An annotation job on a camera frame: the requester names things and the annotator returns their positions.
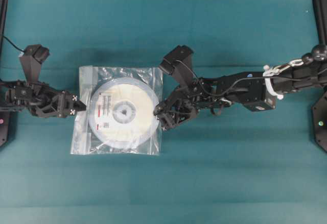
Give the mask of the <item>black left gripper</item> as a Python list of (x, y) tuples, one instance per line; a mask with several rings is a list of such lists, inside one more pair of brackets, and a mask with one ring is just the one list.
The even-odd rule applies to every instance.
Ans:
[(17, 112), (28, 110), (39, 118), (66, 118), (86, 110), (86, 105), (77, 95), (57, 90), (46, 83), (27, 81), (5, 81), (5, 108)]

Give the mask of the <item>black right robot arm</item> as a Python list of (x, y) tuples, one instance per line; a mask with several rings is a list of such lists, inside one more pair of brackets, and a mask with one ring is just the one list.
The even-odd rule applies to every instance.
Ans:
[(319, 44), (299, 59), (263, 71), (239, 72), (218, 78), (200, 78), (192, 69), (193, 50), (178, 45), (166, 54), (159, 69), (178, 83), (152, 109), (163, 130), (197, 117), (204, 109), (218, 116), (224, 108), (241, 104), (252, 112), (272, 110), (286, 94), (306, 88), (326, 88), (326, 45)]

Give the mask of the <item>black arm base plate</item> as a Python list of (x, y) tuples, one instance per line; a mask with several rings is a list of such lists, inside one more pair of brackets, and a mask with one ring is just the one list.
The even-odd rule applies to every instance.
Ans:
[(10, 116), (13, 112), (17, 112), (17, 109), (1, 108), (1, 147), (8, 141)]

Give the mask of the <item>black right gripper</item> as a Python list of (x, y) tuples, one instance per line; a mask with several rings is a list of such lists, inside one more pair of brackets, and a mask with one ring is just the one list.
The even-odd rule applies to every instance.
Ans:
[(213, 84), (207, 79), (194, 80), (189, 87), (177, 86), (173, 92), (154, 108), (153, 115), (161, 129), (168, 131), (197, 117), (200, 110), (222, 110), (230, 106), (230, 100), (214, 96)]

